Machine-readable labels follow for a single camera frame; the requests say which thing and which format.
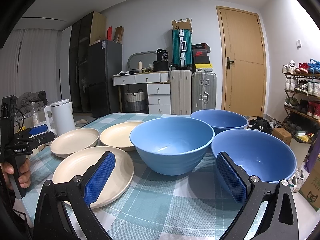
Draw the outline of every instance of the kettle lid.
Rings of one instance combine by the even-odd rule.
[[[66,103],[68,103],[68,102],[69,102],[69,99],[64,99],[64,100],[61,100],[61,101],[52,103],[51,106],[52,106],[52,107],[53,107],[53,106],[61,106],[61,105],[66,104]]]

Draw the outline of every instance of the white kettle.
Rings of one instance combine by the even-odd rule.
[[[48,112],[51,112],[55,129],[52,129],[49,122]],[[48,130],[60,136],[66,132],[76,129],[72,115],[72,102],[69,99],[52,103],[44,108],[44,115],[47,121]]]

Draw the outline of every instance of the drawer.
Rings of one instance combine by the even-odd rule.
[[[171,114],[170,105],[149,105],[149,114]]]
[[[150,105],[171,105],[170,95],[149,95]]]
[[[160,82],[160,73],[136,74],[136,83]]]
[[[135,75],[123,75],[123,76],[113,77],[114,86],[128,85],[128,84],[135,84]]]
[[[169,79],[169,72],[160,73],[160,82],[168,82],[168,79]]]
[[[148,84],[148,95],[170,95],[170,83]]]

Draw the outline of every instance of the white curtain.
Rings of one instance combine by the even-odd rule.
[[[1,72],[6,73],[0,78],[1,98],[44,90],[48,101],[58,100],[56,62],[59,33],[47,29],[12,31],[0,52]]]

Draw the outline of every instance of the teal suitcase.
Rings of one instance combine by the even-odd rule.
[[[172,30],[172,49],[174,65],[179,69],[192,69],[192,47],[190,30]]]

